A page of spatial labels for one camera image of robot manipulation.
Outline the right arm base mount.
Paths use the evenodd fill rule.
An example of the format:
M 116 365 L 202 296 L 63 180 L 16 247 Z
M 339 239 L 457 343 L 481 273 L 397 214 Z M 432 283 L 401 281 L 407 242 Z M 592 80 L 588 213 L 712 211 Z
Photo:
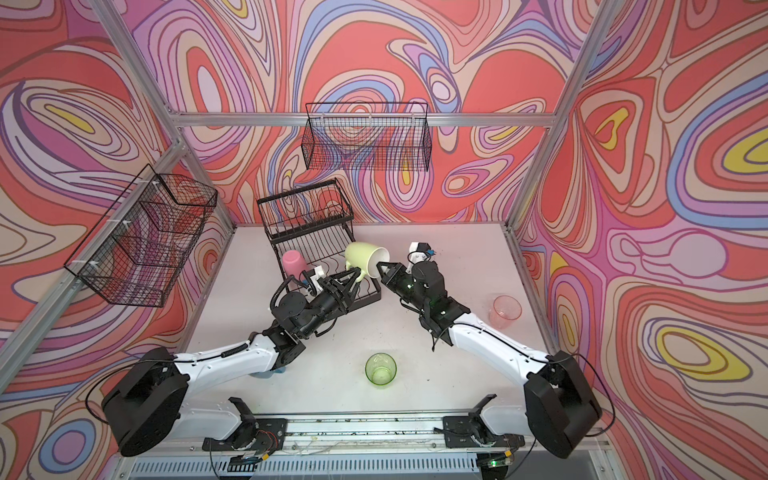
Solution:
M 444 416 L 442 426 L 434 427 L 433 432 L 443 436 L 448 448 L 501 448 L 512 452 L 525 445 L 522 435 L 505 433 L 495 434 L 481 418 L 483 408 L 497 397 L 488 394 L 479 401 L 467 414 L 459 416 Z

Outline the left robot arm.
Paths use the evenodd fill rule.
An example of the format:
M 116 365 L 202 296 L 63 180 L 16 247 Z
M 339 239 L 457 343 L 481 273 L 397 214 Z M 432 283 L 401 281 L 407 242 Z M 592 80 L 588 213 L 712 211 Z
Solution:
M 261 433 L 245 401 L 198 402 L 196 396 L 240 377 L 271 373 L 292 363 L 311 336 L 327 333 L 350 312 L 360 268 L 321 277 L 317 295 L 278 289 L 274 320 L 239 343 L 198 353 L 172 354 L 157 347 L 144 354 L 101 402 L 119 452 L 134 457 L 165 440 L 201 439 L 210 450 L 246 450 Z

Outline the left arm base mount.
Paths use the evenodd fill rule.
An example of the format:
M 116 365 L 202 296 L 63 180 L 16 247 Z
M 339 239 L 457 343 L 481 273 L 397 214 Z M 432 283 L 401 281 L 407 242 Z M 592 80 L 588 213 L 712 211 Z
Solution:
M 257 454 L 272 454 L 281 450 L 288 426 L 286 418 L 257 418 L 240 397 L 230 397 L 229 406 L 236 409 L 235 429 L 221 439 L 205 437 L 202 450 L 206 452 L 234 452 L 254 450 Z

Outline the pink plastic cup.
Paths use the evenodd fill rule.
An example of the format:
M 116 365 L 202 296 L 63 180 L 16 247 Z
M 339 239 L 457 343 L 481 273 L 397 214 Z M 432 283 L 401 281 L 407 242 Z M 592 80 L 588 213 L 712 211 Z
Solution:
M 281 266 L 286 276 L 292 276 L 296 280 L 302 280 L 302 274 L 308 269 L 303 254 L 298 250 L 287 250 L 281 256 Z

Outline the green tumbler near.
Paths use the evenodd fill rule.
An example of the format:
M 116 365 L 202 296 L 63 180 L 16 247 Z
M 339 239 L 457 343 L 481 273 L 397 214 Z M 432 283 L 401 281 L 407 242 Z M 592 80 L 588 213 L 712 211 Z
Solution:
M 387 353 L 375 353 L 367 359 L 364 372 L 367 380 L 373 385 L 386 386 L 397 375 L 397 363 Z

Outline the cream mug green handle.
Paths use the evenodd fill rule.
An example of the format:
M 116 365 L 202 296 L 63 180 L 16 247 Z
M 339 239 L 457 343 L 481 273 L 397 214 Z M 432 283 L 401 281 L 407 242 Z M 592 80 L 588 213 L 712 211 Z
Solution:
M 347 269 L 359 269 L 356 283 L 360 283 L 366 277 L 380 279 L 378 264 L 390 261 L 390 253 L 386 248 L 359 241 L 347 245 L 344 257 Z

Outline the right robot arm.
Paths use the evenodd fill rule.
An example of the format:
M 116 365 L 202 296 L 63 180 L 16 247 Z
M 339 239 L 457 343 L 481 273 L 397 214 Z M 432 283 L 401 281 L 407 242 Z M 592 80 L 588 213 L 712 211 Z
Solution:
M 536 350 L 483 322 L 448 295 L 435 262 L 379 262 L 376 268 L 381 283 L 418 315 L 435 343 L 469 352 L 521 386 L 528 427 L 550 454 L 569 457 L 601 419 L 603 410 L 572 354 Z

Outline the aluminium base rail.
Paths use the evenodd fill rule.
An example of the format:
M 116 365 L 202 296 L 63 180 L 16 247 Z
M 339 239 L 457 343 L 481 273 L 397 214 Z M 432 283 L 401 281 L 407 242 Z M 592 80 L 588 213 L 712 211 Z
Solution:
M 520 447 L 451 448 L 444 413 L 289 415 L 280 449 L 256 465 L 237 452 L 170 441 L 120 459 L 112 479 L 623 479 L 613 445 L 588 439 L 567 458 L 532 437 Z

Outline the clear pink tumbler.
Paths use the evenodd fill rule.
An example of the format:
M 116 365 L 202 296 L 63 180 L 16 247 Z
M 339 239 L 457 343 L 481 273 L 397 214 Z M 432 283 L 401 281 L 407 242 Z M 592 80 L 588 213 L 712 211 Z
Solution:
M 516 298 L 509 295 L 500 295 L 491 303 L 489 323 L 495 329 L 503 330 L 518 320 L 522 313 L 522 305 Z

